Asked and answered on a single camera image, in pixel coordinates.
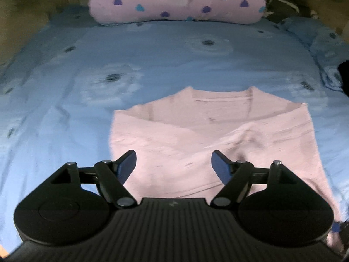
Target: purple heart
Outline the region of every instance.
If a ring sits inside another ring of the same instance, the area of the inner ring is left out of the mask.
[[[205,7],[202,8],[202,12],[204,14],[209,13],[210,11],[211,11],[211,8],[209,6],[205,6]]]
[[[248,8],[248,7],[249,7],[249,4],[248,4],[248,2],[247,2],[246,0],[243,0],[243,1],[241,2],[241,4],[240,4],[240,7],[241,7],[241,8]]]
[[[170,17],[170,14],[169,14],[168,12],[162,12],[162,13],[161,13],[161,16],[162,16],[163,18],[169,18],[169,17]]]
[[[114,0],[114,5],[116,6],[122,6],[123,2],[121,0]]]

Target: blue bed sheet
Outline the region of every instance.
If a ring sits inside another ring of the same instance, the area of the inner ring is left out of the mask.
[[[327,177],[348,218],[349,98],[323,88],[316,63],[296,37],[264,19],[253,25],[103,27],[86,9],[70,8],[30,41],[1,78],[0,244],[11,252],[21,243],[13,224],[16,205],[65,162],[83,167],[110,158],[114,110],[186,86],[256,86],[307,102]]]

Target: silver bolt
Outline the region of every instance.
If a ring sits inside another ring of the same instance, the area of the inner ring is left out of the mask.
[[[231,201],[225,197],[218,197],[213,200],[213,203],[219,207],[226,207],[230,205]]]
[[[122,197],[116,202],[119,206],[121,207],[130,207],[132,206],[135,202],[132,198],[129,197]]]

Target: bed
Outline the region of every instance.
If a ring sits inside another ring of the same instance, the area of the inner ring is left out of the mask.
[[[349,218],[349,98],[323,87],[317,64],[294,35],[264,18],[251,25],[156,21],[106,27],[88,8],[68,7],[1,77],[0,244],[9,252],[20,244],[16,205],[65,162],[83,167],[111,157],[114,110],[187,86],[255,86],[308,103],[327,178],[343,220]]]

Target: black ribbed surface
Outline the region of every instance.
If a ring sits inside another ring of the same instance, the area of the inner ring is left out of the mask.
[[[137,208],[116,212],[101,233],[85,242],[59,248],[27,242],[5,261],[339,262],[341,258],[322,243],[297,249],[262,243],[245,233],[229,211],[214,210],[204,199],[144,199]]]

